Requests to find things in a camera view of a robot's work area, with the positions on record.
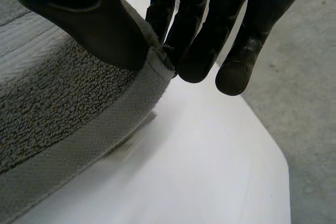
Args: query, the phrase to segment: gray floor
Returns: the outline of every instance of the gray floor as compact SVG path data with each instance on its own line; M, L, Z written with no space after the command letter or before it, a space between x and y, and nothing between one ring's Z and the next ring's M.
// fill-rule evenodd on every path
M274 27L244 93L287 158L292 224L336 223L335 14L335 0L297 0Z

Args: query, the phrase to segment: fingertip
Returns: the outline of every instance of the fingertip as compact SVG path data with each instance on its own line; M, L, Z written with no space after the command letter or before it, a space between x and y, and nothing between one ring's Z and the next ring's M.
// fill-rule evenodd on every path
M200 66L197 62L181 62L178 65L178 75L182 80L190 83L199 83L205 79L207 72L202 71L204 66Z
M241 62L222 65L216 76L217 89L226 95L236 96L246 89L249 81L248 68Z

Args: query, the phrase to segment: glove finger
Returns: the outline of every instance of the glove finger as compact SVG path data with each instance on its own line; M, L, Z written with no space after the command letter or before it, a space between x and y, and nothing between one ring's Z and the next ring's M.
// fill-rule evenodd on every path
M151 0L146 21L151 24L159 42L163 43L173 16L175 0Z
M227 95L238 95L246 89L258 55L273 25L294 1L248 0L234 45L216 77L219 91Z
M210 0L201 31L178 65L178 74L188 82L204 80L222 50L245 0Z
M122 69L140 70L149 45L120 0L19 0L89 53Z
M164 50L176 66L201 24L207 0L180 0L178 13L168 33Z

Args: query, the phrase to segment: white surface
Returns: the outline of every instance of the white surface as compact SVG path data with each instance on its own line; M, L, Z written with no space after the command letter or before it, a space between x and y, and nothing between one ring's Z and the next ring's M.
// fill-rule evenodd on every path
M144 17L149 0L128 1ZM16 223L289 224L283 154L216 72L175 78L130 157L97 162Z

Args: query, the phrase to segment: gloved hand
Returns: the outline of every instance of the gloved hand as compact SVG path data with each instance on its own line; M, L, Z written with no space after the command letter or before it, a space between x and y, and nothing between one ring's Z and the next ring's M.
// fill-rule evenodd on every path
M202 81L223 48L245 0L210 0L201 31L207 0L180 0L178 13L164 43L164 50L182 79ZM238 95L247 87L257 57L277 20L295 0L248 0L247 10L216 85L227 95ZM175 0L151 0L146 20L163 42Z
M149 45L120 0L19 0L101 61L137 71Z

